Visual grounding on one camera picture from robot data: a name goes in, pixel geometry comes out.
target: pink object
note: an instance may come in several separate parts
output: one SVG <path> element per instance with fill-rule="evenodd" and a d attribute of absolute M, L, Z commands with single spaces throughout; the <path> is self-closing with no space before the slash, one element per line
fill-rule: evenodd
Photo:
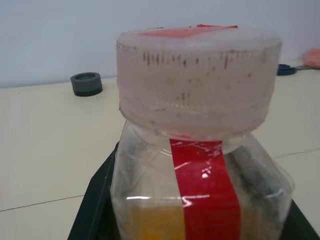
<path fill-rule="evenodd" d="M 304 57 L 304 64 L 320 69 L 320 48 L 311 49 Z"/>

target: plastic bottle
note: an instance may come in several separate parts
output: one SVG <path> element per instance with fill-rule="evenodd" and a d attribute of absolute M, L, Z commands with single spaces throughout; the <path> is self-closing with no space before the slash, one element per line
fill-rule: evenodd
<path fill-rule="evenodd" d="M 127 122 L 111 197 L 122 240 L 277 240 L 293 183 L 250 134 L 266 118 L 281 41 L 205 26 L 123 33 Z"/>

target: red tape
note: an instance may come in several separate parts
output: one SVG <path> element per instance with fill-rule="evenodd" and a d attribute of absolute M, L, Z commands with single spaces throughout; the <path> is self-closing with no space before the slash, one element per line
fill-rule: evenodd
<path fill-rule="evenodd" d="M 239 240 L 240 205 L 221 141 L 170 139 L 186 240 Z"/>

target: white table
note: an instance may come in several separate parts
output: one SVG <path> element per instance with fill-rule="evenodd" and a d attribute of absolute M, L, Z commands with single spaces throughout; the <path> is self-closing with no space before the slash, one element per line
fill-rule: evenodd
<path fill-rule="evenodd" d="M 119 140 L 116 80 L 0 89 L 0 239 L 64 240 L 88 183 Z M 293 177 L 294 200 L 320 234 L 320 71 L 279 77 L 256 137 Z"/>

